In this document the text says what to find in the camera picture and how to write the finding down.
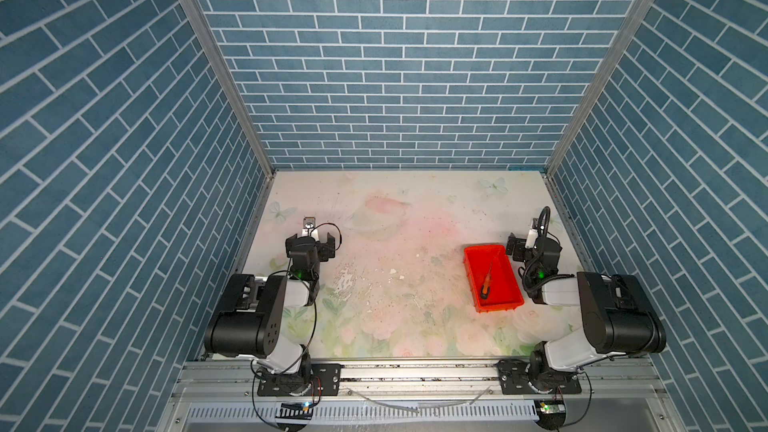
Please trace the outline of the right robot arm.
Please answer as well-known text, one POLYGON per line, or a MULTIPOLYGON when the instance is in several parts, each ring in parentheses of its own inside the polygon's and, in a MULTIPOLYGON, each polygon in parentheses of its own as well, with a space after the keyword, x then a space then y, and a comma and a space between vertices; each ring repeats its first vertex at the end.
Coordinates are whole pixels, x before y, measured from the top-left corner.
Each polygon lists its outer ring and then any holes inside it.
POLYGON ((535 346, 527 367, 530 381, 566 380, 596 362, 666 348, 664 326, 635 276, 561 273, 561 251, 547 232, 507 240, 507 255, 522 264, 520 285, 528 298, 538 305, 576 307, 581 315, 580 327, 535 346))

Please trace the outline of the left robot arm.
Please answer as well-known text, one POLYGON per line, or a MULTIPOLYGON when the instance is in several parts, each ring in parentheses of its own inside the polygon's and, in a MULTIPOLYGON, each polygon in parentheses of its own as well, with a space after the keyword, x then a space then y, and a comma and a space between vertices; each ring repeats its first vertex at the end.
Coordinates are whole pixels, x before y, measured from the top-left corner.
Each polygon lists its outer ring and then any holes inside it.
POLYGON ((291 307, 316 307, 320 266, 334 258, 340 234, 322 241, 314 229, 285 241, 288 267, 265 278, 239 273, 230 276, 204 333, 209 354, 249 357, 263 379, 308 383, 312 377, 308 344, 281 334, 283 313, 291 307))

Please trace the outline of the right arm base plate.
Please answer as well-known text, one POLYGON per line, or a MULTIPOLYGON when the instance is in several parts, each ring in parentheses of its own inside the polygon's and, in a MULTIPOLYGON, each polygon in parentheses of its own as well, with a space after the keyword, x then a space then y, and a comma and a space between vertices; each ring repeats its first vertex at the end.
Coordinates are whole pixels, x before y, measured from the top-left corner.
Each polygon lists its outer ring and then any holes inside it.
POLYGON ((560 372, 521 359, 502 359, 495 364, 503 395, 574 395, 582 392, 576 373, 560 372))

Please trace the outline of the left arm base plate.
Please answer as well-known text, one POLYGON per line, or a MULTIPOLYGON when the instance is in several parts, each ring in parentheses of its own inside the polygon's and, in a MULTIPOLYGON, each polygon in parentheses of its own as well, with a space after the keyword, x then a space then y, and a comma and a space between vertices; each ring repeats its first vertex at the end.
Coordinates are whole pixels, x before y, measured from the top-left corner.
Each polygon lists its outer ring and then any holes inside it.
POLYGON ((257 369, 256 394, 259 397, 337 396, 342 366, 339 363, 304 363, 295 373, 277 374, 265 367, 257 369))

